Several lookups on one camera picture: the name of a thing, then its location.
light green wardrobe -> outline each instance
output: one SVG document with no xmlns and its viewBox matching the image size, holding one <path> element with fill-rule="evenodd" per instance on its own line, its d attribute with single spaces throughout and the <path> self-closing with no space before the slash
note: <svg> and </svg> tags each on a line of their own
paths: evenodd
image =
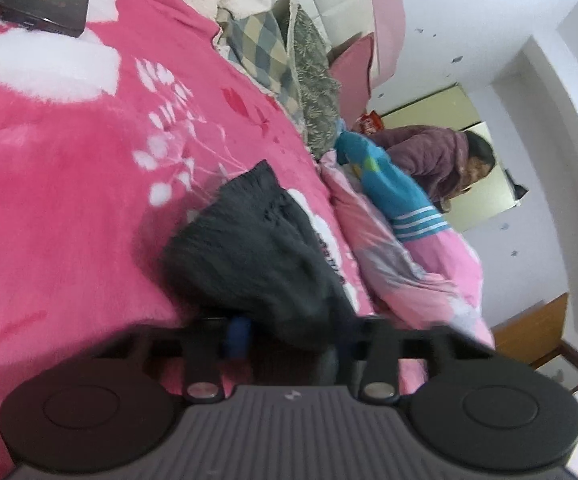
<svg viewBox="0 0 578 480">
<path fill-rule="evenodd" d="M 454 130 L 469 129 L 492 142 L 487 124 L 480 120 L 476 108 L 460 86 L 391 112 L 383 116 L 383 122 L 385 128 L 430 124 Z M 456 231 L 464 232 L 515 205 L 504 167 L 498 159 L 496 168 L 487 177 L 474 184 L 469 192 L 451 200 L 451 211 L 445 214 L 445 219 Z"/>
</svg>

white stripe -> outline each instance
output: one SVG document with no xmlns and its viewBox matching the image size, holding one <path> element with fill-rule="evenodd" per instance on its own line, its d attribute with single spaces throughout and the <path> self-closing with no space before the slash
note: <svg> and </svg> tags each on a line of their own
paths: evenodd
<svg viewBox="0 0 578 480">
<path fill-rule="evenodd" d="M 443 225 L 447 225 L 447 222 L 438 222 L 437 224 L 430 225 L 429 227 L 425 227 L 424 229 L 419 229 L 418 231 L 414 231 L 413 233 L 403 233 L 398 235 L 399 238 L 410 238 L 412 236 L 421 235 L 426 233 L 427 231 L 431 231 L 438 227 L 442 227 Z"/>
<path fill-rule="evenodd" d="M 422 208 L 418 209 L 417 211 L 412 211 L 411 213 L 407 213 L 406 215 L 397 216 L 396 219 L 397 220 L 404 220 L 405 218 L 410 218 L 412 216 L 416 216 L 419 213 L 424 213 L 425 211 L 431 211 L 433 209 L 435 209 L 434 206 L 428 205 L 426 207 L 422 207 Z"/>
<path fill-rule="evenodd" d="M 413 221 L 410 224 L 403 224 L 403 225 L 396 225 L 394 224 L 393 226 L 396 229 L 406 229 L 407 227 L 413 227 L 414 225 L 418 225 L 418 224 L 422 224 L 423 222 L 426 222 L 427 220 L 433 220 L 435 218 L 442 218 L 443 216 L 440 213 L 437 213 L 435 215 L 429 215 L 429 216 L 425 216 L 425 218 L 421 218 L 420 220 L 416 220 Z"/>
</svg>

brown wooden panel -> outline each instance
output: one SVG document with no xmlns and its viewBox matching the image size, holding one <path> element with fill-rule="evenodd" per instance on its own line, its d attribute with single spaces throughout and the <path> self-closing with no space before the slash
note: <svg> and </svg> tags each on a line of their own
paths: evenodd
<svg viewBox="0 0 578 480">
<path fill-rule="evenodd" d="M 493 329 L 496 350 L 507 357 L 531 364 L 560 345 L 568 294 L 532 308 Z"/>
</svg>

folded black garment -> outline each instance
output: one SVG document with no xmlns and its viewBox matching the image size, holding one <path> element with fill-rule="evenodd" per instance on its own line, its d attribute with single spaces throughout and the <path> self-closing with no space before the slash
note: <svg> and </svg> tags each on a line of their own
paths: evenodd
<svg viewBox="0 0 578 480">
<path fill-rule="evenodd" d="M 265 160 L 169 240 L 163 268 L 180 298 L 243 314 L 297 348 L 323 351 L 354 317 L 309 218 Z"/>
</svg>

gray ribbed panel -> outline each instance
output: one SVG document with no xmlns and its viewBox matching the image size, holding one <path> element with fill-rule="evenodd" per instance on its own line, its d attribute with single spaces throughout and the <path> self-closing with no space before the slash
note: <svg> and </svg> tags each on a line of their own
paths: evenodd
<svg viewBox="0 0 578 480">
<path fill-rule="evenodd" d="M 194 406 L 156 450 L 78 480 L 478 480 L 502 478 L 436 457 L 390 408 L 344 387 L 240 386 L 229 400 Z M 10 480 L 68 476 L 21 466 Z M 514 480 L 573 480 L 559 468 Z"/>
</svg>

